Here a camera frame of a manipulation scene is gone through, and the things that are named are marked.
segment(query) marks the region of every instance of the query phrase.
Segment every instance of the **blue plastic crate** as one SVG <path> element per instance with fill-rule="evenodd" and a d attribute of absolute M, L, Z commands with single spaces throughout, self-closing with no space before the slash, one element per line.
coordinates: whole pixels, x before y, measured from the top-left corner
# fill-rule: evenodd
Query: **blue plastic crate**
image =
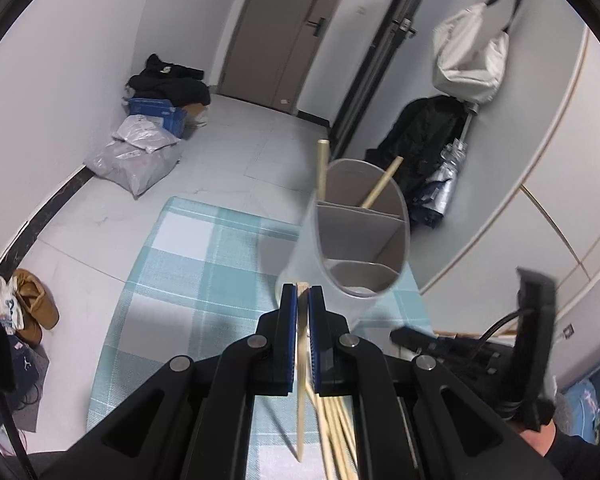
<path fill-rule="evenodd" d="M 126 100 L 129 104 L 129 115 L 148 115 L 163 118 L 162 127 L 173 135 L 182 138 L 187 111 L 177 108 L 168 99 L 143 99 L 134 97 Z"/>

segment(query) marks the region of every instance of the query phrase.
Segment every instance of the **black sleeve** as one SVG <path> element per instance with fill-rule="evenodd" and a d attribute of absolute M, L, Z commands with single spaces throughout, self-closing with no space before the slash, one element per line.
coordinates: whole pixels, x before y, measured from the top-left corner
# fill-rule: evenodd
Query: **black sleeve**
<path fill-rule="evenodd" d="M 600 473 L 600 446 L 569 436 L 556 428 L 555 439 L 544 456 L 564 480 L 592 480 Z"/>

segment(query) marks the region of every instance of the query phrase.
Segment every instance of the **black door handle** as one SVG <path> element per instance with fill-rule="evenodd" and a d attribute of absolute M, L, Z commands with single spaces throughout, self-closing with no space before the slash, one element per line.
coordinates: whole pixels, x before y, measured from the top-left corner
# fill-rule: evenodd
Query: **black door handle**
<path fill-rule="evenodd" d="M 320 32 L 325 21 L 325 18 L 320 18 L 317 22 L 306 22 L 306 25 L 309 25 L 309 27 L 313 27 L 315 29 L 314 36 L 317 38 L 318 36 L 320 36 Z"/>

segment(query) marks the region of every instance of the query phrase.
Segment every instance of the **brown shoe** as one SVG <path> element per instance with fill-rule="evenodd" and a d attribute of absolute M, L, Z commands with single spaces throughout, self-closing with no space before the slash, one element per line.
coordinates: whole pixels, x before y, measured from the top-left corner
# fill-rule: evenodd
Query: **brown shoe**
<path fill-rule="evenodd" d="M 17 297 L 20 306 L 33 317 L 42 328 L 51 330 L 60 319 L 58 309 L 49 297 L 45 287 L 26 269 L 13 271 L 18 282 Z"/>
<path fill-rule="evenodd" d="M 22 311 L 22 320 L 24 321 L 24 328 L 22 330 L 16 330 L 16 334 L 25 343 L 31 346 L 38 346 L 42 341 L 42 329 L 38 322 L 31 317 L 24 307 L 24 304 L 18 298 L 20 303 L 20 309 Z"/>

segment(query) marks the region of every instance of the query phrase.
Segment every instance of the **white tote bag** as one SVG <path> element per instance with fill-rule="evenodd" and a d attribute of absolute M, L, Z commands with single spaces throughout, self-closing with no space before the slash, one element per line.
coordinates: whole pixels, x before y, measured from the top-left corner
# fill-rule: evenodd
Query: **white tote bag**
<path fill-rule="evenodd" d="M 509 25 L 522 0 L 516 0 L 509 23 L 483 48 L 475 46 L 484 12 L 498 0 L 474 4 L 448 18 L 433 32 L 433 86 L 461 101 L 483 104 L 493 99 L 504 78 Z"/>

